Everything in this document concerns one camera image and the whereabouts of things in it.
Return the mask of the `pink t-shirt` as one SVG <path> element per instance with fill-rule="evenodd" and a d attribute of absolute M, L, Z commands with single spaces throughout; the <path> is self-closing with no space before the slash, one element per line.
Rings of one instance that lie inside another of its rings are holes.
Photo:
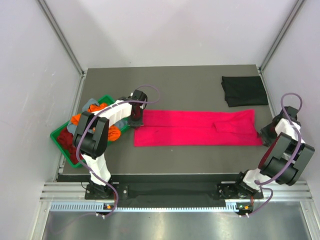
<path fill-rule="evenodd" d="M 135 147 L 261 146 L 253 109 L 236 112 L 146 110 Z"/>

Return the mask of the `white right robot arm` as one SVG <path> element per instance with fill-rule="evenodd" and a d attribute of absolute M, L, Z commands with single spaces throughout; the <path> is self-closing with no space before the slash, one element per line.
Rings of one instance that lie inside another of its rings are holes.
<path fill-rule="evenodd" d="M 284 110 L 287 111 L 292 125 L 286 119 Z M 285 167 L 290 157 L 293 157 L 293 160 L 288 168 L 273 182 L 279 185 L 294 185 L 314 155 L 315 148 L 304 140 L 301 140 L 299 150 L 294 154 L 298 144 L 296 130 L 301 129 L 301 123 L 298 121 L 299 110 L 292 106 L 286 106 L 284 110 L 281 110 L 270 124 L 260 130 L 263 143 L 269 149 L 256 169 L 239 173 L 233 185 L 233 192 L 237 197 L 246 198 L 256 195 L 260 191 L 256 181 L 263 183 L 271 180 Z"/>

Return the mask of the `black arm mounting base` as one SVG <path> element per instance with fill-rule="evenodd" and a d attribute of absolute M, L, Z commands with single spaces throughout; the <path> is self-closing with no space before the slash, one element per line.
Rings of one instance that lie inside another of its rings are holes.
<path fill-rule="evenodd" d="M 211 200 L 254 199 L 263 194 L 240 183 L 237 174 L 114 174 L 108 181 L 121 201 L 140 196 L 208 197 Z"/>

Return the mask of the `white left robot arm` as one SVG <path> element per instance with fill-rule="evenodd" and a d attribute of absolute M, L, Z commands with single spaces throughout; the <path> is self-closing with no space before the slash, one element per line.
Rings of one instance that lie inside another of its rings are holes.
<path fill-rule="evenodd" d="M 76 157 L 83 157 L 84 161 L 80 163 L 90 173 L 86 188 L 90 197 L 107 199 L 115 193 L 109 183 L 111 173 L 105 160 L 109 128 L 123 119 L 130 127 L 142 126 L 147 101 L 147 95 L 136 89 L 129 97 L 122 97 L 102 110 L 81 113 L 73 135 L 73 145 L 76 147 Z"/>

